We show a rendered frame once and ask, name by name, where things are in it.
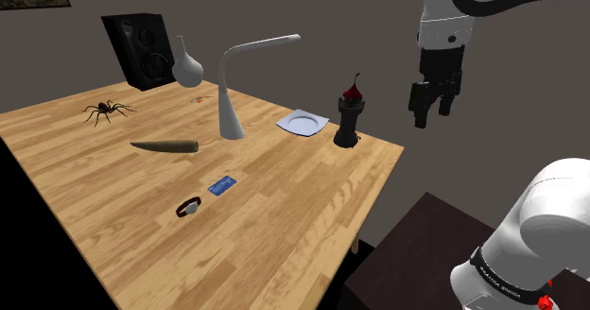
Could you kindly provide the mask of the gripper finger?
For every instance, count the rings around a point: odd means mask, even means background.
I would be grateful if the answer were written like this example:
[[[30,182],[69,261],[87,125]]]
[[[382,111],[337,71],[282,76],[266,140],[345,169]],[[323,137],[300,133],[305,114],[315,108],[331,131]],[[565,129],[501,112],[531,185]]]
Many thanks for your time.
[[[437,100],[437,91],[430,87],[429,82],[414,82],[411,87],[408,109],[413,112],[414,126],[424,129],[427,123],[427,115]]]
[[[448,116],[450,114],[452,103],[455,97],[460,94],[461,79],[462,71],[458,71],[442,82],[439,115]]]

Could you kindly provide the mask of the black tower figure red top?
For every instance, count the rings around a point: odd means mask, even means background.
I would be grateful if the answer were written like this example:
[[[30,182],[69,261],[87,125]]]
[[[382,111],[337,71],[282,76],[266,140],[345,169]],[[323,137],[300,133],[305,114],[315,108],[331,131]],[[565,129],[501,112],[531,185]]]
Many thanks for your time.
[[[351,88],[338,99],[340,124],[333,142],[344,148],[354,147],[359,140],[359,136],[356,134],[356,121],[365,107],[363,95],[356,87],[356,79],[359,75],[360,72],[355,74]]]

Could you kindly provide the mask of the white square plate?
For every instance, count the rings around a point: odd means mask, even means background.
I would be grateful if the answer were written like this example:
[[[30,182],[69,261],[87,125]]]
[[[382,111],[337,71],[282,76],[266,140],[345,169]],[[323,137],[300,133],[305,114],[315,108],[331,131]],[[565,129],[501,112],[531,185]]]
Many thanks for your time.
[[[276,122],[276,125],[290,133],[309,137],[321,131],[329,119],[303,110],[295,110]]]

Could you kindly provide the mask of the white desk lamp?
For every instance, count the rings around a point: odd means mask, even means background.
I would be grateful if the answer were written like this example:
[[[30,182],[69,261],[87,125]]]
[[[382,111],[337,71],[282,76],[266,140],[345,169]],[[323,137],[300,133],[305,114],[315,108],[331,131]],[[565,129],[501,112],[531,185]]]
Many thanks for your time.
[[[243,43],[230,47],[222,56],[218,67],[218,122],[219,133],[227,140],[240,140],[245,136],[234,106],[228,93],[226,84],[226,66],[229,59],[235,54],[255,49],[278,46],[287,43],[295,43],[301,39],[300,34],[290,34],[265,40]]]

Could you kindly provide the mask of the light wooden table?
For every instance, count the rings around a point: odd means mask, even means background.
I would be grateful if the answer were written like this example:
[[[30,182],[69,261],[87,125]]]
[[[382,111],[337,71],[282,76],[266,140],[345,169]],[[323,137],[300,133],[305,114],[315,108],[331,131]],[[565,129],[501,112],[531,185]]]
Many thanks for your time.
[[[199,95],[213,95],[201,103]],[[336,126],[280,129],[285,107],[232,92],[244,138],[218,130],[217,86],[118,83],[0,113],[0,137],[120,310],[314,310],[403,149]],[[131,105],[88,122],[99,102]],[[196,153],[131,142],[195,140]],[[219,197],[208,187],[230,176]],[[177,217],[186,200],[198,210]]]

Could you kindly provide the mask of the blue card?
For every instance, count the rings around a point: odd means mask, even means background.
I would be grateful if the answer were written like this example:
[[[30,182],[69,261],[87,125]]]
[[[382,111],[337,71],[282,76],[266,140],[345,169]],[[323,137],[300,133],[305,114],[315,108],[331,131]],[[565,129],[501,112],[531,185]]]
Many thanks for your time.
[[[220,179],[219,181],[215,182],[213,185],[208,187],[208,191],[219,197],[220,195],[222,195],[225,191],[227,191],[229,188],[231,188],[233,185],[236,184],[236,180],[230,176],[224,176],[222,179]]]

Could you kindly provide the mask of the grey long-necked vase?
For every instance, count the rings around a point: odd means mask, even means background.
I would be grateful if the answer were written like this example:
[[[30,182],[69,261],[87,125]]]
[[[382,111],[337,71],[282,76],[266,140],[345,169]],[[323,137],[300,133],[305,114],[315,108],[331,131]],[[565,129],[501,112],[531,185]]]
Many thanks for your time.
[[[203,67],[187,53],[182,35],[178,35],[177,38],[180,41],[181,49],[172,67],[173,76],[181,86],[195,88],[203,80]]]

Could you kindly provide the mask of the brown pointed horn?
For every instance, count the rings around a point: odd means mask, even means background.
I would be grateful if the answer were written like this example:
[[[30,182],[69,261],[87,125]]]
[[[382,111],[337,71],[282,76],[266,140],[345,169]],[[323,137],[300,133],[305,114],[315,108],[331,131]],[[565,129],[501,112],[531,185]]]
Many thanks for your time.
[[[199,151],[199,143],[195,140],[131,142],[130,144],[144,150],[155,152],[196,153]]]

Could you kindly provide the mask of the dark red wristwatch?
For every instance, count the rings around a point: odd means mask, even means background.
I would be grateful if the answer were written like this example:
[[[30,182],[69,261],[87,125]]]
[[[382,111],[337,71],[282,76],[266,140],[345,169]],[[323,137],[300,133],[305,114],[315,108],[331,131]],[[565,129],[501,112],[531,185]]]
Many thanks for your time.
[[[177,217],[184,217],[194,214],[201,205],[200,197],[193,197],[182,203],[175,211]]]

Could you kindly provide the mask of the black loudspeaker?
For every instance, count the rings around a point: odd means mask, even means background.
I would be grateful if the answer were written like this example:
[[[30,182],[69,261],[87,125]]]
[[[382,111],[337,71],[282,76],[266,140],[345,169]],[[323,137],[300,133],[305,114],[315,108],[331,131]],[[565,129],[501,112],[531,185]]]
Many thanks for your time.
[[[174,57],[161,14],[102,16],[127,83],[147,91],[175,81]]]

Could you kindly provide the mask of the black toy spider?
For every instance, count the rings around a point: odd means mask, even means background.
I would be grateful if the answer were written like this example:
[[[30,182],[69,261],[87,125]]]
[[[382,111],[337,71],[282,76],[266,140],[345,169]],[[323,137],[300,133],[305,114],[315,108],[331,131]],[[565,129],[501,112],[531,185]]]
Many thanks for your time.
[[[104,114],[107,121],[110,122],[109,115],[114,112],[120,112],[121,114],[126,116],[123,113],[123,110],[127,110],[128,112],[134,112],[134,110],[131,108],[131,105],[124,105],[122,103],[113,102],[111,100],[108,100],[107,102],[99,102],[96,106],[89,105],[83,110],[83,112],[90,111],[90,114],[88,118],[85,120],[85,122],[88,122],[90,118],[94,114],[96,114],[95,125],[97,125],[99,115]]]

